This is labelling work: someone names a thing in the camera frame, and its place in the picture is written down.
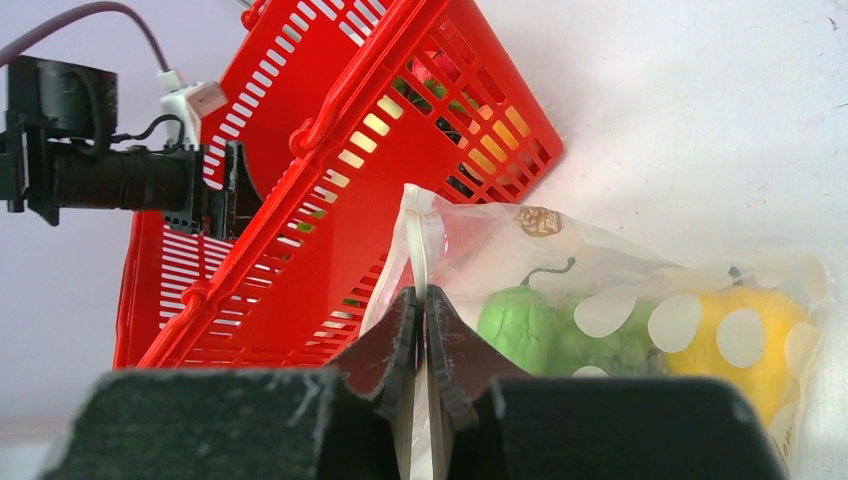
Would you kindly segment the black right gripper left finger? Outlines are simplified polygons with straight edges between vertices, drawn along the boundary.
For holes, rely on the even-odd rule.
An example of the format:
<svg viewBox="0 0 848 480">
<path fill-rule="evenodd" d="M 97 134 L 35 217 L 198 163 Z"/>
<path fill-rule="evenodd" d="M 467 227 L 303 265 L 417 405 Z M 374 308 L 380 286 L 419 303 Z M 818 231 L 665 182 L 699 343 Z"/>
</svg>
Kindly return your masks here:
<svg viewBox="0 0 848 480">
<path fill-rule="evenodd" d="M 413 288 L 320 368 L 131 369 L 103 376 L 43 479 L 406 479 Z"/>
</svg>

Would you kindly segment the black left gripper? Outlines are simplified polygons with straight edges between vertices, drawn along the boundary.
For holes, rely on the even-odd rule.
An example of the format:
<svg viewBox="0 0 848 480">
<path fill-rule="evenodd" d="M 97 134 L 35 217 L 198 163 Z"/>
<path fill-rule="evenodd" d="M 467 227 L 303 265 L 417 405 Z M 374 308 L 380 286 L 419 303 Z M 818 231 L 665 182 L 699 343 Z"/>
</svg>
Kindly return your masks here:
<svg viewBox="0 0 848 480">
<path fill-rule="evenodd" d="M 21 55 L 8 65 L 7 94 L 1 200 L 10 213 L 31 210 L 57 226 L 63 208 L 160 211 L 177 232 L 236 240 L 262 205 L 239 141 L 225 143 L 214 187 L 178 116 L 117 133 L 112 72 Z"/>
</svg>

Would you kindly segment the yellow toy food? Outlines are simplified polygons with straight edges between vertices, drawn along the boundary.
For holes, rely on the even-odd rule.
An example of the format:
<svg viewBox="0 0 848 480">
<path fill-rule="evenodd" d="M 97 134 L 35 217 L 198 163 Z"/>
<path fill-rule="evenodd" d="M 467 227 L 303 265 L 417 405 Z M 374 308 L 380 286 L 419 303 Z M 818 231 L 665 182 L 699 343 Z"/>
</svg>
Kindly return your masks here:
<svg viewBox="0 0 848 480">
<path fill-rule="evenodd" d="M 796 416 L 819 340 L 811 314 L 790 296 L 742 286 L 671 297 L 650 315 L 648 333 L 669 372 L 733 384 L 769 427 Z"/>
</svg>

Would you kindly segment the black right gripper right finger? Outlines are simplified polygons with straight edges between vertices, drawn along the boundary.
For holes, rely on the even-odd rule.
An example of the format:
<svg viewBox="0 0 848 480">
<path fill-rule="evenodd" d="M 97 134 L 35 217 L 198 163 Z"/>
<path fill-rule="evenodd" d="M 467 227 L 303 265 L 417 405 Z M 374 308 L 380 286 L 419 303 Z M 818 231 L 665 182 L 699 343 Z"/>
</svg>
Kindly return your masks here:
<svg viewBox="0 0 848 480">
<path fill-rule="evenodd" d="M 425 297 L 438 479 L 784 479 L 752 407 L 704 377 L 532 377 Z"/>
</svg>

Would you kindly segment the green leaf vegetable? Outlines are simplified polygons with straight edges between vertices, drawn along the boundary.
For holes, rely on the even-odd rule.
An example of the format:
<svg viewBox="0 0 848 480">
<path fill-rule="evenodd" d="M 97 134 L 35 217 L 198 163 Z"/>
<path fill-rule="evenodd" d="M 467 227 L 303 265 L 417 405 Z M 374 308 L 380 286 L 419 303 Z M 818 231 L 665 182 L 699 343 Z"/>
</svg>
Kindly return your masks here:
<svg viewBox="0 0 848 480">
<path fill-rule="evenodd" d="M 531 279 L 541 273 L 567 274 L 575 263 L 571 257 L 564 268 L 534 268 L 517 286 L 489 295 L 476 333 L 518 368 L 535 376 L 544 374 L 554 340 L 553 310 L 547 296 L 531 286 Z"/>
</svg>

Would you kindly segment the clear dotted zip top bag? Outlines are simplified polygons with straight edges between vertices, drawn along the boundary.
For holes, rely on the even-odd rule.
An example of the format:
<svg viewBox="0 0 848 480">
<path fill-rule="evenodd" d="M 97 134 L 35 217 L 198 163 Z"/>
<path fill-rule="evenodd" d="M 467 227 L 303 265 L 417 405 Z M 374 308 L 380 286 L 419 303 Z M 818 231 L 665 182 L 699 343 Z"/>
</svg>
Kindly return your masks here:
<svg viewBox="0 0 848 480">
<path fill-rule="evenodd" d="M 758 416 L 788 474 L 798 478 L 803 473 L 798 444 L 811 404 L 807 383 L 833 310 L 831 279 L 814 256 L 778 251 L 687 267 L 555 210 L 506 203 L 456 204 L 445 195 L 408 184 L 364 325 L 377 324 L 400 289 L 431 284 L 443 289 L 460 318 L 476 332 L 489 295 L 517 286 L 534 268 L 564 268 L 571 257 L 576 263 L 570 272 L 536 274 L 531 286 L 547 296 L 552 310 L 576 300 L 575 323 L 592 338 L 615 332 L 639 300 L 653 304 L 655 310 L 674 296 L 736 286 L 782 291 L 805 308 L 819 340 L 801 379 L 800 407 L 786 426 L 766 426 Z M 571 375 L 538 376 L 649 375 L 613 376 L 586 366 Z"/>
</svg>

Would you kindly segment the green grape bunch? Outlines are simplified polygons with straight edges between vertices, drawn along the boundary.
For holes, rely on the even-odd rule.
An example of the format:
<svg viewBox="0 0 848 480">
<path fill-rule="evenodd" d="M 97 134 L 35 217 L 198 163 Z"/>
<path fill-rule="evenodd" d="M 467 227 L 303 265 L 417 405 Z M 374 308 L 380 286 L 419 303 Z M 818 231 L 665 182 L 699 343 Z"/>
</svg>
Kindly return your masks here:
<svg viewBox="0 0 848 480">
<path fill-rule="evenodd" d="M 547 375 L 571 375 L 586 366 L 598 367 L 613 376 L 666 372 L 663 354 L 648 334 L 653 304 L 637 301 L 622 326 L 603 338 L 592 338 L 578 328 L 574 320 L 577 304 L 571 300 L 552 310 L 553 343 Z"/>
</svg>

